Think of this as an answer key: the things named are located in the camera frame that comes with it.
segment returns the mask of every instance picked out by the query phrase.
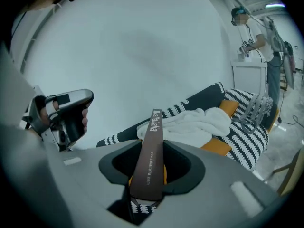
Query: white towel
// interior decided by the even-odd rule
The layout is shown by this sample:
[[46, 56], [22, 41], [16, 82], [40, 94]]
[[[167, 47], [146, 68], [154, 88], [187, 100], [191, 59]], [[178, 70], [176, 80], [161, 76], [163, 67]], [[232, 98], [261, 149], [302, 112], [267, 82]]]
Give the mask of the white towel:
[[[148, 123], [137, 127], [139, 139], [144, 140]], [[219, 108], [184, 111], [162, 120], [163, 138], [200, 148], [211, 140], [212, 135], [227, 136], [230, 133], [230, 124], [229, 116]]]

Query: black and white striped fabric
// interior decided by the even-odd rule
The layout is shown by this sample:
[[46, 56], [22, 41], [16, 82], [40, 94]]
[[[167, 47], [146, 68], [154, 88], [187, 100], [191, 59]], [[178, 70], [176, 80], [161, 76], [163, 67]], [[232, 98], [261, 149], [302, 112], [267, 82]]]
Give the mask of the black and white striped fabric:
[[[219, 107], [220, 103], [224, 99], [225, 90], [221, 82], [217, 82], [208, 88], [198, 92], [197, 94], [191, 96], [190, 98], [179, 102], [173, 107], [168, 108], [167, 110], [162, 112], [163, 118], [168, 118], [172, 116], [176, 116], [183, 111], [193, 111], [197, 108], [201, 108], [203, 110], [207, 110], [212, 107]], [[128, 128], [124, 131], [111, 135], [101, 141], [98, 142], [97, 147], [121, 143], [127, 140], [137, 139], [137, 127], [144, 122], [148, 121], [148, 119]]]
[[[252, 93], [236, 89], [226, 91], [225, 100], [239, 102], [239, 106], [233, 117], [240, 118], [241, 115], [243, 115], [253, 96], [254, 94]], [[247, 117], [248, 119], [250, 119], [254, 107], [255, 106], [252, 107], [252, 111]], [[249, 131], [254, 129], [253, 124], [246, 124], [245, 127]], [[227, 154], [227, 157], [236, 160], [250, 171], [254, 170], [255, 163], [269, 141], [268, 132], [264, 126], [259, 125], [252, 134], [247, 134], [242, 129], [241, 123], [238, 122], [232, 122], [230, 125], [230, 134], [228, 136], [217, 138], [232, 148]]]

